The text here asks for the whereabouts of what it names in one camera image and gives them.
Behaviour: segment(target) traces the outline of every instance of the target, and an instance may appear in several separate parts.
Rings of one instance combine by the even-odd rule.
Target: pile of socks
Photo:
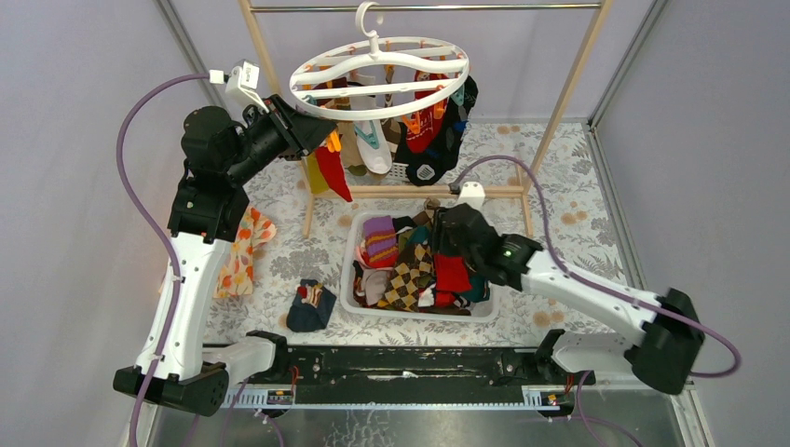
[[[439,201],[429,199],[416,216],[375,217],[362,225],[353,263],[361,307],[469,316],[490,298],[488,281],[434,240],[438,208]]]

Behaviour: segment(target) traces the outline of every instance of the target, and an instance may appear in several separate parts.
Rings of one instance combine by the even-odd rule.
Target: gray wall
[[[719,446],[790,438],[790,3],[674,1],[600,127],[648,286],[743,352],[700,380]],[[729,365],[709,340],[697,370]]]
[[[588,116],[617,69],[652,0],[614,0],[606,28],[579,81],[566,116]],[[209,68],[229,70],[241,58],[257,61],[238,2],[172,0]],[[358,0],[257,0],[257,6],[355,5]],[[520,2],[479,0],[379,0],[382,5],[440,5]],[[570,0],[555,3],[571,3]],[[418,35],[446,40],[470,55],[471,75],[481,90],[478,118],[548,118],[579,49],[591,11],[387,13],[368,28],[381,36]],[[310,58],[363,39],[353,13],[258,16],[281,86]],[[261,95],[268,84],[261,76]],[[235,104],[228,104],[237,110]]]
[[[117,178],[128,109],[188,67],[153,2],[4,2],[0,12],[0,444],[115,445],[166,254]],[[197,85],[149,103],[127,166],[166,222]]]

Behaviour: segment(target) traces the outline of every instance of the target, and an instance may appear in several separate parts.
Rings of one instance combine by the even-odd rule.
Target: hanger hook
[[[378,53],[378,33],[375,30],[365,31],[365,13],[368,12],[369,7],[378,6],[377,2],[362,2],[360,7],[357,8],[357,17],[355,21],[357,22],[357,29],[360,30],[360,33],[364,34],[365,37],[368,38],[370,41],[370,49],[371,55],[375,55]],[[376,23],[381,24],[383,22],[383,18],[380,16],[377,18]]]

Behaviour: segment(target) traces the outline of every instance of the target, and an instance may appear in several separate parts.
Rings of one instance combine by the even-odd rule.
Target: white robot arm
[[[553,373],[633,373],[661,392],[682,391],[705,336],[647,306],[699,321],[691,300],[683,292],[670,289],[660,296],[623,286],[574,265],[567,265],[568,270],[564,271],[535,240],[520,235],[500,236],[469,203],[440,213],[437,222],[435,251],[450,250],[462,255],[471,269],[494,284],[554,298],[612,329],[613,332],[593,334],[550,331],[536,356],[546,368],[554,369]],[[585,285],[572,276],[603,287]],[[631,296],[642,306],[629,305],[602,289]]]

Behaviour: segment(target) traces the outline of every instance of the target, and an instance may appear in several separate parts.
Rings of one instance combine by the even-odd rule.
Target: red sock
[[[340,153],[329,152],[326,146],[321,146],[316,150],[316,159],[319,161],[319,169],[326,184],[346,202],[352,201],[351,191],[346,183],[346,170],[343,169],[343,162],[340,161]]]
[[[431,81],[436,81],[444,78],[444,74],[427,74],[421,72],[415,73],[415,81],[425,77]],[[433,93],[434,91],[432,90],[417,91],[415,92],[415,100],[421,100],[428,95],[432,95]],[[415,118],[415,121],[419,122],[420,131],[418,133],[413,133],[409,129],[409,131],[406,133],[406,144],[408,144],[409,150],[412,151],[413,154],[421,154],[425,152],[430,142],[436,138],[436,133],[442,128],[444,116],[442,116],[441,119],[434,119],[432,105],[415,112],[415,115],[413,115],[413,117]]]
[[[470,291],[469,271],[460,256],[445,256],[437,253],[433,257],[436,268],[437,291]]]
[[[437,307],[447,307],[456,301],[456,297],[451,291],[437,291],[433,305]]]

